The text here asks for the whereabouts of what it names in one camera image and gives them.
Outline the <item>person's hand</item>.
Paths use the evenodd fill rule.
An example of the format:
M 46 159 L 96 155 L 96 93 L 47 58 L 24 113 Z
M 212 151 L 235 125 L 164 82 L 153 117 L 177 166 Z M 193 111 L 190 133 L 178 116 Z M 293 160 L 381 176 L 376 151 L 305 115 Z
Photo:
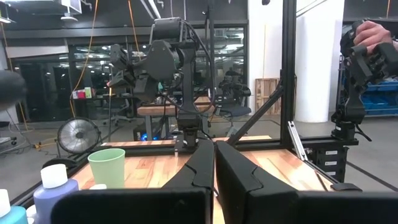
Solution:
M 362 45 L 367 48 L 367 53 L 372 54 L 374 48 L 381 43 L 390 43 L 398 51 L 398 42 L 392 39 L 389 30 L 372 21 L 365 21 L 356 29 L 354 45 Z

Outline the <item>large periwinkle blue paint bottle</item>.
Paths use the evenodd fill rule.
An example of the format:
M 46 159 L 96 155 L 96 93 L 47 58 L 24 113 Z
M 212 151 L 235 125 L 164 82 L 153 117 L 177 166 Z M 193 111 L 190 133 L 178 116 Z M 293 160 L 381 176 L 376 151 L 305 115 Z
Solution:
M 42 185 L 34 192 L 37 224 L 51 224 L 51 212 L 55 204 L 66 195 L 79 190 L 78 182 L 69 179 L 64 164 L 54 164 L 40 171 Z

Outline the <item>wooden pallet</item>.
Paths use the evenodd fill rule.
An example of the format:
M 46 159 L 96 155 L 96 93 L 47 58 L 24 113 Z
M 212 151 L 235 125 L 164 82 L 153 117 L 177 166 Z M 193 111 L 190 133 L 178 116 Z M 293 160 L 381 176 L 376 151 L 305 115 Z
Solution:
M 278 78 L 257 78 L 255 81 L 255 97 L 256 97 L 256 111 L 271 97 L 271 94 L 276 90 Z M 281 99 L 278 99 L 271 108 L 266 112 L 266 115 L 280 115 Z

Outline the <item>round floor fan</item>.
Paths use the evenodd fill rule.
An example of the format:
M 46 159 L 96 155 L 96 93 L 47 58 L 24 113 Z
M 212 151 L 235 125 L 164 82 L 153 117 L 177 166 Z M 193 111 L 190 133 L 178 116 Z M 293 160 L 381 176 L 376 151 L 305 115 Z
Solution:
M 58 129 L 57 142 L 70 154 L 83 154 L 101 141 L 98 126 L 87 118 L 71 118 Z

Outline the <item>light green plastic cup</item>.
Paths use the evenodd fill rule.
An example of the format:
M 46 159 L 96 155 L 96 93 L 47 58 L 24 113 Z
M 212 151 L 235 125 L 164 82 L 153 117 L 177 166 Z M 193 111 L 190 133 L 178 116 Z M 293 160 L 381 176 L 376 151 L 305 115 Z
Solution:
M 95 184 L 105 184 L 108 189 L 124 188 L 125 150 L 109 148 L 88 156 Z

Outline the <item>background wooden table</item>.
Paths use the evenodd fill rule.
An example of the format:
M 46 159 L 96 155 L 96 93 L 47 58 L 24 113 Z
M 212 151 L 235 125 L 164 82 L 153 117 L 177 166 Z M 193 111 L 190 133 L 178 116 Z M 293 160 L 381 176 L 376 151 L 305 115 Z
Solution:
M 210 99 L 207 96 L 200 96 L 195 101 L 195 106 L 198 111 L 201 111 L 202 130 L 209 133 L 209 117 L 213 114 L 215 106 L 205 111 L 210 104 Z M 176 112 L 174 105 L 167 103 L 166 105 L 147 104 L 140 106 L 137 109 L 137 114 L 142 116 L 145 126 L 145 131 L 138 137 L 138 141 L 152 141 L 168 138 L 171 136 L 172 123 L 171 119 L 175 117 Z

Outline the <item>black control box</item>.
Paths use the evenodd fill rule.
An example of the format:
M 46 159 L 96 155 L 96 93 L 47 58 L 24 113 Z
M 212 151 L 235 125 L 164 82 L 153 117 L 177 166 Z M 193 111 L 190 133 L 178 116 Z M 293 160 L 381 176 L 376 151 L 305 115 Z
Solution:
M 304 137 L 302 144 L 307 149 L 308 161 L 311 168 L 326 177 L 330 182 L 344 182 L 347 154 L 350 146 L 357 146 L 359 141 L 345 141 L 330 136 Z

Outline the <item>background robot arms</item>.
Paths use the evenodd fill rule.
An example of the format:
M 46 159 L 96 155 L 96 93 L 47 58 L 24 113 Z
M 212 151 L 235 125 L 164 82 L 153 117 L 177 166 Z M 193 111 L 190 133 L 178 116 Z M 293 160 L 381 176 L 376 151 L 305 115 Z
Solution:
M 241 82 L 237 75 L 224 76 L 218 84 L 218 88 L 221 89 L 224 99 L 233 99 L 235 103 L 241 106 L 244 106 L 246 98 L 251 96 L 251 90 Z

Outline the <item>silver aluminium extrusion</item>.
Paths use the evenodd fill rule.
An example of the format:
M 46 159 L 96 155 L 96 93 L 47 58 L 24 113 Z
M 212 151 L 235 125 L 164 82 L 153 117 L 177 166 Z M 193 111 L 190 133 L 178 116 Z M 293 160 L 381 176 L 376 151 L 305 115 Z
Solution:
M 288 121 L 288 130 L 289 130 L 289 134 L 290 134 L 290 138 L 292 139 L 292 143 L 294 145 L 296 154 L 298 156 L 298 158 L 302 161 L 307 161 L 308 157 L 307 154 L 305 152 L 305 148 L 303 147 L 303 144 L 301 142 L 299 133 L 296 129 L 296 126 L 294 124 L 293 121 Z

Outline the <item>blue storage bins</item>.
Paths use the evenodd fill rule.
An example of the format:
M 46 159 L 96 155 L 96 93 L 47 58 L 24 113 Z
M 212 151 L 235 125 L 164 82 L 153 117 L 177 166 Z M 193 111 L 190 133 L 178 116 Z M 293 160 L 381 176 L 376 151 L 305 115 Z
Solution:
M 398 79 L 369 84 L 361 99 L 366 116 L 398 115 Z

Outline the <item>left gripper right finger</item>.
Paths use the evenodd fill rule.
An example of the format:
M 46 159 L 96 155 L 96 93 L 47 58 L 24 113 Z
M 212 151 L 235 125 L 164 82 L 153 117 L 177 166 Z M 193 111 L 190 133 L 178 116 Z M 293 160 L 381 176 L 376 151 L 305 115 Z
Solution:
M 297 190 L 222 141 L 216 178 L 226 224 L 398 224 L 398 193 Z

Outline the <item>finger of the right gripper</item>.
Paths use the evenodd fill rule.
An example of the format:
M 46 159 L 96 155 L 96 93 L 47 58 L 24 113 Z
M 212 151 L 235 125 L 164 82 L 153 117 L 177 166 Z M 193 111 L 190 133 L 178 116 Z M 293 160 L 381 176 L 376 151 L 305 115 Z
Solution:
M 121 86 L 121 71 L 116 73 L 107 83 L 109 88 L 119 88 Z
M 134 88 L 136 85 L 136 78 L 134 76 L 134 73 L 129 70 L 124 70 L 122 72 L 122 80 L 123 85 L 128 86 L 129 88 Z

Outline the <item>black aluminium table frame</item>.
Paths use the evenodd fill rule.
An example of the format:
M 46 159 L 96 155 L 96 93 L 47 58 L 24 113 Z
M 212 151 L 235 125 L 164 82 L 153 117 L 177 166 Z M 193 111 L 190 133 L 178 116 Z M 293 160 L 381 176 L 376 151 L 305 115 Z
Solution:
M 277 87 L 276 91 L 272 94 L 271 98 L 261 106 L 260 110 L 256 112 L 252 118 L 250 118 L 244 126 L 234 135 L 227 140 L 205 140 L 200 139 L 204 143 L 210 143 L 210 146 L 214 146 L 214 143 L 228 143 L 234 149 L 238 151 L 266 151 L 276 149 L 286 149 L 293 154 L 293 137 L 289 137 L 288 128 L 291 125 L 288 124 L 290 119 L 293 119 L 293 104 L 294 104 L 294 85 L 295 85 L 295 35 L 296 35 L 296 6 L 297 0 L 283 0 L 283 17 L 282 17 L 282 64 L 280 70 L 281 83 L 280 87 Z M 279 99 L 282 99 L 282 110 L 280 117 L 280 139 L 268 139 L 262 136 L 246 136 L 243 137 L 244 133 L 248 131 L 256 121 L 258 121 L 265 112 L 271 108 L 271 106 Z M 302 138 L 299 143 L 302 143 L 303 147 L 309 148 L 321 147 L 344 147 L 344 146 L 357 146 L 359 141 L 357 139 L 342 140 L 337 139 L 333 136 L 322 136 L 322 137 L 305 137 Z M 107 149 L 116 145 L 116 142 L 111 142 L 110 145 L 98 146 L 92 151 L 79 154 L 77 156 L 71 156 L 71 158 L 58 158 L 51 159 L 44 165 L 52 165 L 55 162 L 71 162 L 72 169 L 67 170 L 67 176 L 72 177 L 80 169 L 88 163 L 88 153 L 96 152 L 102 149 Z M 161 141 L 146 141 L 141 142 L 140 145 L 124 145 L 120 148 L 126 150 L 126 156 L 165 156 L 172 155 L 175 152 L 175 142 L 171 140 L 171 143 L 161 143 Z M 304 163 L 309 165 L 312 169 L 320 173 L 329 182 L 334 185 L 338 185 L 340 182 L 334 177 L 328 175 L 326 172 L 317 167 L 314 163 L 304 160 Z M 33 202 L 33 193 L 42 184 L 41 181 L 33 185 L 31 188 L 18 195 L 11 200 L 11 205 L 18 205 L 23 207 L 31 206 Z

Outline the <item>white building column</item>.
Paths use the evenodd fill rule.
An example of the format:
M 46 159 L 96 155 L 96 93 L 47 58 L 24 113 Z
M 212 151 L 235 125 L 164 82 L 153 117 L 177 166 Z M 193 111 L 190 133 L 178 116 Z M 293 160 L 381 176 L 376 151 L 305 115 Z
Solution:
M 337 73 L 345 0 L 317 3 L 296 20 L 295 120 L 324 123 L 329 119 L 331 77 Z

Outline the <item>large teal paint bottle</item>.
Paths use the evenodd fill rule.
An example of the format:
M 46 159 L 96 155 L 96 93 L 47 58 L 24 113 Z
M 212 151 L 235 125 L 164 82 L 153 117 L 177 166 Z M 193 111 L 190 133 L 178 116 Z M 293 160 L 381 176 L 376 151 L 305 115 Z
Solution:
M 11 206 L 6 189 L 0 189 L 0 224 L 29 224 L 26 209 Z

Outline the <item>red and green box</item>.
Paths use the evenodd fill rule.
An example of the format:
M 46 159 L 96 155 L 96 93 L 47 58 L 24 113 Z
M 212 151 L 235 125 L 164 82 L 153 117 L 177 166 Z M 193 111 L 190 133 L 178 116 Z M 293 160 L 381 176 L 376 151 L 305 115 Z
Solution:
M 93 90 L 91 87 L 85 87 L 84 89 L 75 90 L 72 92 L 73 99 L 89 99 L 93 97 Z

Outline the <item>dark office chair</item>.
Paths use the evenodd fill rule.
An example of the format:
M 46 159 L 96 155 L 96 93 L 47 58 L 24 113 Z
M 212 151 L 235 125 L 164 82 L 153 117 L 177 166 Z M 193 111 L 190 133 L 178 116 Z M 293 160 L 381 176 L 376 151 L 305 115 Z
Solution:
M 231 135 L 238 132 L 238 129 L 235 127 L 234 122 L 237 121 L 239 117 L 246 116 L 250 113 L 250 108 L 241 105 L 220 105 L 216 110 L 217 116 L 224 118 L 230 123 L 228 132 L 226 133 L 227 137 L 230 137 Z

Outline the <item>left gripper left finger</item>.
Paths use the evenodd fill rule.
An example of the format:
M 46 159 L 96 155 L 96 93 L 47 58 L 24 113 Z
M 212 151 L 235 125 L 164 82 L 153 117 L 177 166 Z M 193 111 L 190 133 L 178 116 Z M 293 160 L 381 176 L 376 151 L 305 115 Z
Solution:
M 51 224 L 213 224 L 215 150 L 202 140 L 161 188 L 81 190 L 59 200 Z

